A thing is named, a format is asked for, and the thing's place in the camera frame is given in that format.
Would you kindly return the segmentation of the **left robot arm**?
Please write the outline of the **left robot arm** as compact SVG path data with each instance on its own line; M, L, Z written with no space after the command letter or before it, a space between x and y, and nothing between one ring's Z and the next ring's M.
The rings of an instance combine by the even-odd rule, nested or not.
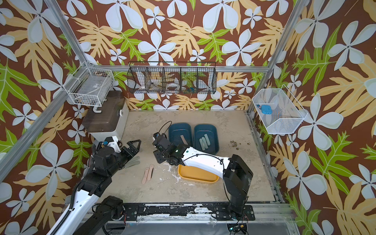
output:
M50 235L94 235L111 220L124 217L123 200L109 196L98 199L112 183L112 177L140 151L141 140L119 146L108 137L92 146L87 174L73 188L70 203L48 232Z

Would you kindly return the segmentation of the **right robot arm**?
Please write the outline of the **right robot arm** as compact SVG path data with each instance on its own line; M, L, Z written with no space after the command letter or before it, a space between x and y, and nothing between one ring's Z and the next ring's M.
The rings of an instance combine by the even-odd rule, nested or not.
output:
M185 144L175 145L159 132L153 134L153 146L158 163L196 167L220 177L229 200L229 214L237 219L243 216L253 172L240 156L219 157Z

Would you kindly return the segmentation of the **left teal storage box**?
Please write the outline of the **left teal storage box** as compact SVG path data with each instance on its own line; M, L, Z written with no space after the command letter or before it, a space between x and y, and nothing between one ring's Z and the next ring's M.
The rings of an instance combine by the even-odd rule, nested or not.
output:
M183 144L181 135L184 135L188 146L193 146L192 128L188 123L175 123L168 129L168 140L176 146Z

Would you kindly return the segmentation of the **teal storage box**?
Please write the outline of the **teal storage box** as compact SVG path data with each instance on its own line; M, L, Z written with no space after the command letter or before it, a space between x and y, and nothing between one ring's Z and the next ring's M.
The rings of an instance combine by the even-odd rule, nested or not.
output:
M212 124L199 124L194 128L193 146L207 154L216 155L219 152L217 129Z
M188 123L175 123L168 129L168 140L176 146L183 144L181 135L184 135L188 146L193 146L192 128Z

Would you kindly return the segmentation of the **yellow storage box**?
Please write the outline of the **yellow storage box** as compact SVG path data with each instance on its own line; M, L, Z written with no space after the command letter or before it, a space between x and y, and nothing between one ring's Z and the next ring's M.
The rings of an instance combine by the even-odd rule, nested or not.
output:
M200 183L215 183L219 176L193 166L178 166L178 174L181 178Z

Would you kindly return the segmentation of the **right teal storage box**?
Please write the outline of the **right teal storage box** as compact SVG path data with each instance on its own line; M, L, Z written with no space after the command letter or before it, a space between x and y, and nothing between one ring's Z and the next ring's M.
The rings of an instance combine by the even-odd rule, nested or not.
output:
M216 155L219 152L217 129L212 124L199 124L194 128L193 146L207 154Z

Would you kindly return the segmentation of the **brown lidded white container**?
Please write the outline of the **brown lidded white container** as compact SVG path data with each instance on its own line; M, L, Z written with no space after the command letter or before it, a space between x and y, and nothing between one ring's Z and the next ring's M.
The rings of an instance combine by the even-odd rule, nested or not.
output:
M99 142L107 137L120 141L127 122L129 109L121 91L110 91L101 107L92 107L82 121L86 131Z

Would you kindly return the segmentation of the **small electronics board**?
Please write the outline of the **small electronics board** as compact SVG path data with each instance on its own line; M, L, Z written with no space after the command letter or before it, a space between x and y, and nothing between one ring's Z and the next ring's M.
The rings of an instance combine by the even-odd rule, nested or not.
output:
M247 225L243 224L228 224L229 235L248 235Z

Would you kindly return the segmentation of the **blue object in basket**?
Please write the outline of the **blue object in basket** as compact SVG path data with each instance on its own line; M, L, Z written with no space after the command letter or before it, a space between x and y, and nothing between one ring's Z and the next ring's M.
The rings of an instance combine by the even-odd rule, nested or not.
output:
M261 112L265 115L271 115L273 113L271 106L269 105L262 105Z

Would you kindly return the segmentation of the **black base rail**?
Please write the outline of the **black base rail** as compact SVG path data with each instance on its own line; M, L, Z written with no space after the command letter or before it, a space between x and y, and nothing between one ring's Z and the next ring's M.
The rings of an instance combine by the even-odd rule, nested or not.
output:
M251 205L244 205L240 216L230 211L229 202L208 203L123 203L126 221L141 221L143 217L214 219L219 221L246 220L254 221L255 213Z

